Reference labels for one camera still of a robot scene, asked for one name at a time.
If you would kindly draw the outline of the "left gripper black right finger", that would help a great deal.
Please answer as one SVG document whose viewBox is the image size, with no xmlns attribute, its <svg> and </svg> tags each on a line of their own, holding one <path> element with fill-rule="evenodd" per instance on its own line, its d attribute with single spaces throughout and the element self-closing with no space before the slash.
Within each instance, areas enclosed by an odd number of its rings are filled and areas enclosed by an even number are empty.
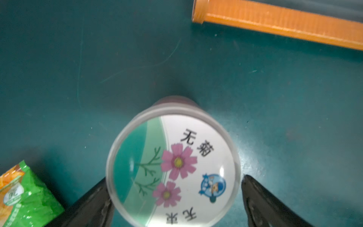
<svg viewBox="0 0 363 227">
<path fill-rule="evenodd" d="M 252 176 L 244 175 L 241 189 L 249 227 L 311 226 Z"/>
</svg>

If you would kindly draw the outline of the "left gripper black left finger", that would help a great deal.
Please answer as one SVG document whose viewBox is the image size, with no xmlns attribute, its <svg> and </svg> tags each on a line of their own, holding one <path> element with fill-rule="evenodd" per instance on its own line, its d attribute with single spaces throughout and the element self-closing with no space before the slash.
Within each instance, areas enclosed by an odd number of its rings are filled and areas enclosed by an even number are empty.
<svg viewBox="0 0 363 227">
<path fill-rule="evenodd" d="M 114 205 L 102 179 L 65 212 L 47 224 L 48 227 L 109 227 Z"/>
</svg>

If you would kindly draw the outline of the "jar with purple flower lid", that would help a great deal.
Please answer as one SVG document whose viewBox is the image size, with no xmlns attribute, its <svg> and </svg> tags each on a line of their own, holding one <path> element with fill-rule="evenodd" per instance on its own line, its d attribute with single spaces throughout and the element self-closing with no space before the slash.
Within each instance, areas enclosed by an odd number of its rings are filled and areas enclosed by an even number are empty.
<svg viewBox="0 0 363 227">
<path fill-rule="evenodd" d="M 110 198 L 134 227 L 211 227 L 230 210 L 241 162 L 230 135 L 194 101 L 160 99 L 111 146 Z"/>
</svg>

